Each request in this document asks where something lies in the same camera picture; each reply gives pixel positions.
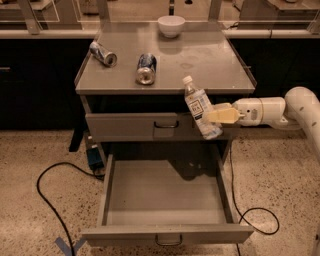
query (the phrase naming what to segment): aluminum can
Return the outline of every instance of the aluminum can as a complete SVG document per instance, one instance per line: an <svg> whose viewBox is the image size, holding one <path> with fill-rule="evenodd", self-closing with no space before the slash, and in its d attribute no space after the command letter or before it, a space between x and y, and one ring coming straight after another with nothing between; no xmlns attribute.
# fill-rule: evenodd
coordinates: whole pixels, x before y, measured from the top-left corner
<svg viewBox="0 0 320 256"><path fill-rule="evenodd" d="M117 64L117 55L105 49L101 44L92 42L90 44L90 52L105 66L112 68Z"/></svg>
<svg viewBox="0 0 320 256"><path fill-rule="evenodd" d="M157 59L151 53L140 56L136 79L140 84L153 84L156 79Z"/></svg>

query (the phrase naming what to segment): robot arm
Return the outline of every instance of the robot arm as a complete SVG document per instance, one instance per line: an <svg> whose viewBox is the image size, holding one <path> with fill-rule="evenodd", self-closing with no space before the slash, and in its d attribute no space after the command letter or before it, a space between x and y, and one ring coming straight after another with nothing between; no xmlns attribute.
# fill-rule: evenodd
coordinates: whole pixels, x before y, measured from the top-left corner
<svg viewBox="0 0 320 256"><path fill-rule="evenodd" d="M320 161L320 103L309 89L295 87L284 98L240 99L214 107L215 111L204 113L204 119L243 126L266 124L283 130L302 128Z"/></svg>

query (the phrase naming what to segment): bowl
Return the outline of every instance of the bowl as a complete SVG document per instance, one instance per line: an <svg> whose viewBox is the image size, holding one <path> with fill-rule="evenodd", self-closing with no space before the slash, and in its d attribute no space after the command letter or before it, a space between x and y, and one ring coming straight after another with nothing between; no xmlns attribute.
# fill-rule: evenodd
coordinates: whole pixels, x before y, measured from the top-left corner
<svg viewBox="0 0 320 256"><path fill-rule="evenodd" d="M161 33L167 38L178 36L184 27L186 20L180 16L162 16L158 19L158 25Z"/></svg>

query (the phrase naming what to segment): cabinet top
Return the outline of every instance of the cabinet top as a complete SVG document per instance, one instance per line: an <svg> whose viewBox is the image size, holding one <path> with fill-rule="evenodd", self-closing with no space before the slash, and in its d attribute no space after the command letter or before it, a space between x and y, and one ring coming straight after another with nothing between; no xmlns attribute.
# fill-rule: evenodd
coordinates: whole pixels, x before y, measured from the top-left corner
<svg viewBox="0 0 320 256"><path fill-rule="evenodd" d="M80 95L183 94L182 79L194 82L209 94L243 94L254 91L254 82L216 22L186 22L176 38L165 38L157 22L106 23L98 42L117 55L117 65L105 67L91 54L78 78ZM136 82L138 60L143 53L157 59L152 85Z"/></svg>

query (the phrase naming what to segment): terrazzo floor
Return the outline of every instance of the terrazzo floor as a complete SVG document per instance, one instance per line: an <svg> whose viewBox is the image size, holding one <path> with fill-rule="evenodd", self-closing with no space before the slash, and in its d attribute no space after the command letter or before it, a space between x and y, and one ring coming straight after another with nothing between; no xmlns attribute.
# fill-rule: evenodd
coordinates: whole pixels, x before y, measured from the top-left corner
<svg viewBox="0 0 320 256"><path fill-rule="evenodd" d="M78 152L68 152L72 131L0 131L0 255L70 255L57 245L67 237L51 209L36 190L39 175L62 161L90 172L84 141ZM273 236L254 232L240 245L241 255L311 256L320 224L320 165L303 131L271 128L239 129L232 146L235 197L242 212L266 207L276 214L280 230ZM228 158L225 170L231 184ZM94 227L102 182L70 166L48 171L41 190L65 221L74 243L80 231ZM270 232L276 223L255 211L247 216ZM84 243L77 255L238 255L236 246L91 248Z"/></svg>

